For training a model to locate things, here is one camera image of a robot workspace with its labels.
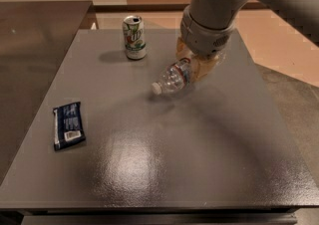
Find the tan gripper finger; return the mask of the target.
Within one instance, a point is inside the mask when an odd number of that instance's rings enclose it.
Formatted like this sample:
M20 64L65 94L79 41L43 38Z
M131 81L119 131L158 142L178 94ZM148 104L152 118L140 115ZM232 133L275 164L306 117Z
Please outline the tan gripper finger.
M175 55L178 60L181 60L183 58L191 58L191 50L188 48L181 37L177 38Z
M191 80L198 82L204 78L218 63L219 56L194 56L191 58Z

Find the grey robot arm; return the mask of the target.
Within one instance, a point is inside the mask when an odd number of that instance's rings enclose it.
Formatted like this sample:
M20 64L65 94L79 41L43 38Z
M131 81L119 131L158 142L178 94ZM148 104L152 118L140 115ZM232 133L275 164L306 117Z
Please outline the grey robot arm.
M183 11L178 41L196 54L222 50L233 31L233 20L248 0L191 0ZM319 0L257 0L319 45Z

